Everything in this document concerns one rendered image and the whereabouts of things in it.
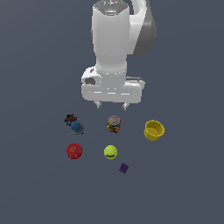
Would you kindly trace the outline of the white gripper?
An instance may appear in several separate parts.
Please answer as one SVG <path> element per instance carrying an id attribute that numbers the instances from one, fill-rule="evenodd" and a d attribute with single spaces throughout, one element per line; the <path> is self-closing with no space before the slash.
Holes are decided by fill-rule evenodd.
<path id="1" fill-rule="evenodd" d="M 142 90 L 145 82 L 126 81 L 117 89 L 104 88 L 94 85 L 82 85 L 82 97 L 87 101 L 94 101 L 98 109 L 102 108 L 101 102 L 124 102 L 122 110 L 126 110 L 130 103 L 139 103 L 142 97 Z"/>

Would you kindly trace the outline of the blue-lidded dark bottle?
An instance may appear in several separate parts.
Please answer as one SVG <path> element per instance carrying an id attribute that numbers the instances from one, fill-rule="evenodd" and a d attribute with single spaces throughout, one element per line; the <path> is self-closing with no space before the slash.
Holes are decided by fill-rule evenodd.
<path id="1" fill-rule="evenodd" d="M 82 136 L 85 131 L 85 126 L 78 121 L 78 117 L 73 114 L 67 115 L 64 122 L 69 126 L 76 136 Z"/>

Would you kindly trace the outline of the colourful can with grey lid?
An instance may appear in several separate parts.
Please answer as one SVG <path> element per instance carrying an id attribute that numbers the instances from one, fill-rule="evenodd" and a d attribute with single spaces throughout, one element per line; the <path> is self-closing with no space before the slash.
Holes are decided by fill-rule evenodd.
<path id="1" fill-rule="evenodd" d="M 107 130 L 117 134 L 120 128 L 121 128 L 121 119 L 117 115 L 112 115 L 108 119 Z"/>

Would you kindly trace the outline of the red apple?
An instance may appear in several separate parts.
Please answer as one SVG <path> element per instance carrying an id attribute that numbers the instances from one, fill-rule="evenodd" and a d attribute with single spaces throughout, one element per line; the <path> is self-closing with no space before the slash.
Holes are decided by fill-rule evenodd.
<path id="1" fill-rule="evenodd" d="M 78 143 L 70 143 L 66 148 L 66 154 L 71 159 L 78 159 L 82 155 L 82 147 Z"/>

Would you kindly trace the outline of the small purple cube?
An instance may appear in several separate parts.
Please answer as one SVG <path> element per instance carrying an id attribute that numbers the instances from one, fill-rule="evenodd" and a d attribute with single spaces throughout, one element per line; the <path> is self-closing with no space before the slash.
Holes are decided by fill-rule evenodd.
<path id="1" fill-rule="evenodd" d="M 127 170 L 129 169 L 129 167 L 125 164 L 125 163 L 122 163 L 121 166 L 120 166 L 120 169 L 119 171 L 123 174 L 125 174 L 127 172 Z"/>

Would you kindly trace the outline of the yellow-green tennis ball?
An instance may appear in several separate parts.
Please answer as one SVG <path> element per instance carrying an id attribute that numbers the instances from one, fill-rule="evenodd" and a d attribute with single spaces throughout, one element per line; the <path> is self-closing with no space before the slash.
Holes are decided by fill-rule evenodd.
<path id="1" fill-rule="evenodd" d="M 117 156 L 117 148 L 114 145 L 108 145 L 104 149 L 104 156 L 107 159 L 114 159 Z"/>

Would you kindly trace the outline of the yellow cup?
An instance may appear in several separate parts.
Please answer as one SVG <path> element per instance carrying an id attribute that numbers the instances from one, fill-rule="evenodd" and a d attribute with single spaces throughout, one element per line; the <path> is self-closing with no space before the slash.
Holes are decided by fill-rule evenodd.
<path id="1" fill-rule="evenodd" d="M 165 127 L 155 120 L 150 120 L 145 124 L 144 136 L 150 141 L 158 140 L 165 133 Z"/>

